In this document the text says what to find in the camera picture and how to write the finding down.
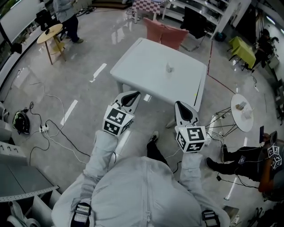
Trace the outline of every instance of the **zipper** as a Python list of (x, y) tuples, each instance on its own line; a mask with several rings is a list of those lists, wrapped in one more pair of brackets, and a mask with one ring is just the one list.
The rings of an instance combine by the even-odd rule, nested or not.
[(151, 212), (149, 211), (149, 195), (148, 195), (148, 179), (147, 179), (147, 162), (145, 161), (145, 164), (146, 164), (146, 173), (145, 173), (145, 180), (146, 180), (146, 203), (147, 203), (147, 211), (146, 211), (146, 214), (147, 214), (147, 224), (146, 226), (148, 226), (148, 224), (150, 223), (151, 221)]

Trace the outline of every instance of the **person sitting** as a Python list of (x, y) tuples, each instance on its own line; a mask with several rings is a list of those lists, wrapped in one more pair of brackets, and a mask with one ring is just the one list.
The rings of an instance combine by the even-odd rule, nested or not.
[(80, 39), (77, 35), (78, 19), (73, 10), (73, 4), (75, 2), (76, 0), (53, 0), (53, 8), (57, 19), (67, 31), (67, 36), (69, 36), (74, 43), (82, 43), (83, 39)]
[[(253, 181), (260, 182), (259, 192), (272, 192), (277, 189), (284, 189), (284, 164), (277, 169), (272, 170), (272, 158), (268, 158), (267, 149), (272, 146), (270, 142), (270, 135), (264, 134), (265, 145), (263, 147), (242, 147), (236, 152), (228, 152), (227, 146), (223, 145), (221, 148), (222, 161), (233, 161), (229, 164), (219, 164), (214, 162), (211, 158), (206, 159), (209, 168), (221, 174), (236, 174), (246, 176)], [(275, 146), (280, 148), (280, 156), (284, 160), (284, 141), (275, 139)], [(244, 156), (245, 162), (238, 164), (240, 158)]]

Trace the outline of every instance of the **checkered tablecloth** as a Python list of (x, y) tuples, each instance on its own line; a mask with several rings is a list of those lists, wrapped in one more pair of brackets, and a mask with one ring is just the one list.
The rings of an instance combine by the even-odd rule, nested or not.
[(158, 15), (160, 15), (161, 5), (166, 5), (169, 2), (170, 0), (164, 0), (162, 2), (152, 2), (150, 0), (135, 0), (132, 8), (135, 8), (137, 10), (144, 10), (147, 12), (157, 13)]

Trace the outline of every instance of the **white table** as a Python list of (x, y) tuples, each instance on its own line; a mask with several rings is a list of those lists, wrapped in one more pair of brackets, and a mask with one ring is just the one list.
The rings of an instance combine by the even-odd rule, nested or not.
[(252, 110), (252, 107), (250, 106), (249, 102), (246, 100), (244, 96), (240, 94), (235, 94), (231, 100), (232, 116), (234, 118), (234, 121), (237, 127), (241, 131), (247, 133), (252, 129), (252, 126), (253, 126), (253, 113), (252, 113), (251, 118), (246, 119), (244, 115), (242, 114), (242, 111), (236, 108), (236, 105), (240, 104), (241, 102), (247, 103), (244, 107), (244, 110), (248, 110), (248, 111)]
[[(244, 106), (243, 110), (246, 111), (252, 111), (252, 107), (250, 106), (249, 102), (246, 100), (246, 98), (240, 94), (235, 94), (232, 99), (231, 99), (231, 106), (221, 110), (219, 112), (216, 113), (216, 115), (218, 116), (218, 118), (216, 118), (213, 122), (211, 122), (209, 125), (207, 125), (205, 128), (206, 129), (211, 129), (211, 128), (222, 128), (223, 127), (228, 127), (231, 126), (231, 129), (227, 132), (227, 133), (223, 133), (223, 136), (227, 136), (229, 135), (231, 132), (233, 132), (236, 129), (240, 129), (241, 131), (247, 133), (252, 129), (253, 126), (253, 113), (251, 115), (251, 118), (246, 119), (245, 116), (243, 115), (243, 112), (241, 110), (238, 110), (236, 108), (237, 104), (240, 104), (241, 102), (246, 102), (247, 104)], [(214, 123), (215, 121), (217, 121), (220, 118), (223, 118), (225, 116), (226, 113), (232, 113), (233, 119), (235, 121), (234, 124), (232, 125), (222, 125), (221, 126), (216, 126), (216, 127), (210, 127), (212, 123)]]
[[(166, 65), (173, 68), (167, 72)], [(119, 92), (127, 84), (172, 105), (182, 101), (197, 112), (200, 108), (207, 66), (162, 44), (139, 38), (110, 73)], [(172, 120), (167, 127), (174, 124)]]

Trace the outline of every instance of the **black shoe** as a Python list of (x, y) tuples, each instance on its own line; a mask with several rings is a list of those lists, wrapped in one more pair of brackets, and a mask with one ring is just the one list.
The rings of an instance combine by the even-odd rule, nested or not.
[(152, 136), (151, 136), (151, 138), (149, 139), (149, 142), (156, 143), (158, 138), (159, 138), (159, 132), (158, 131), (154, 131)]
[(211, 158), (206, 158), (206, 164), (210, 169), (217, 171), (218, 163), (214, 162)]
[(221, 146), (221, 161), (226, 162), (227, 156), (228, 156), (228, 148), (227, 148), (227, 145), (224, 144), (224, 145)]

